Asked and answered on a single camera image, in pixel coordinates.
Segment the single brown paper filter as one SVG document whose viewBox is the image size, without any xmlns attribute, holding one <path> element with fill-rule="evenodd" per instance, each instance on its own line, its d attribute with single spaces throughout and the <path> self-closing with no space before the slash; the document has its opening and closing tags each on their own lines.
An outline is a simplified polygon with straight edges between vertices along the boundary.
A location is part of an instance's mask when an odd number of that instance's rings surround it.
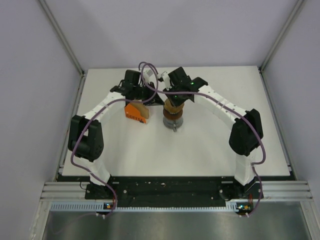
<svg viewBox="0 0 320 240">
<path fill-rule="evenodd" d="M 167 98 L 165 101 L 164 101 L 164 106 L 163 106 L 163 109 L 166 110 L 167 112 L 169 112 L 170 114 L 177 114 L 179 113 L 180 111 L 183 110 L 184 108 L 184 103 L 182 103 L 181 105 L 179 106 L 174 106 L 171 101 Z"/>
</svg>

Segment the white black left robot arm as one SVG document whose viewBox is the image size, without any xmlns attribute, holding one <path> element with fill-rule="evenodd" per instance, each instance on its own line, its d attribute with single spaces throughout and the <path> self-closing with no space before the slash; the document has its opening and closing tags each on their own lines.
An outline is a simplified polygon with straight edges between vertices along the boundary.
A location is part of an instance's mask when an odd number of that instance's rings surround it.
<svg viewBox="0 0 320 240">
<path fill-rule="evenodd" d="M 141 71 L 126 70 L 124 78 L 113 86 L 106 97 L 84 115 L 74 115 L 70 121 L 68 149 L 73 166 L 85 170 L 90 181 L 96 184 L 96 192 L 109 198 L 114 191 L 108 183 L 111 174 L 102 160 L 104 150 L 104 125 L 129 103 L 161 105 L 155 90 L 159 87 L 160 75 L 155 68 Z"/>
</svg>

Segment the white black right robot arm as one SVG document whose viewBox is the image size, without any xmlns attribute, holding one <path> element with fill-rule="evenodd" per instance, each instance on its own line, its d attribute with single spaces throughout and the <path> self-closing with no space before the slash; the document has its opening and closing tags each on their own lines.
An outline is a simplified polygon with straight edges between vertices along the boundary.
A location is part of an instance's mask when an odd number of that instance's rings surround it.
<svg viewBox="0 0 320 240">
<path fill-rule="evenodd" d="M 263 129 L 260 113 L 256 109 L 245 110 L 218 94 L 201 77 L 191 79 L 182 67 L 157 75 L 164 82 L 163 91 L 170 104 L 178 108 L 190 100 L 205 107 L 230 129 L 229 146 L 236 153 L 233 192 L 245 198 L 252 191 L 250 182 L 255 178 L 252 170 L 252 152 L 262 142 Z"/>
</svg>

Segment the orange coffee filter box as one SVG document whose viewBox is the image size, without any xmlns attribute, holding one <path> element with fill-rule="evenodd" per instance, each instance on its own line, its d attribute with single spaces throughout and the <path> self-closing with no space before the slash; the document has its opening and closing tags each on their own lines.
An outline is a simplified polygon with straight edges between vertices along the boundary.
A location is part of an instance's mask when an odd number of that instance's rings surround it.
<svg viewBox="0 0 320 240">
<path fill-rule="evenodd" d="M 143 123 L 143 124 L 147 124 L 149 121 L 149 119 L 145 119 L 145 118 L 141 117 L 139 111 L 132 105 L 132 102 L 128 103 L 124 107 L 124 113 L 128 119 L 131 119 L 131 120 Z"/>
</svg>

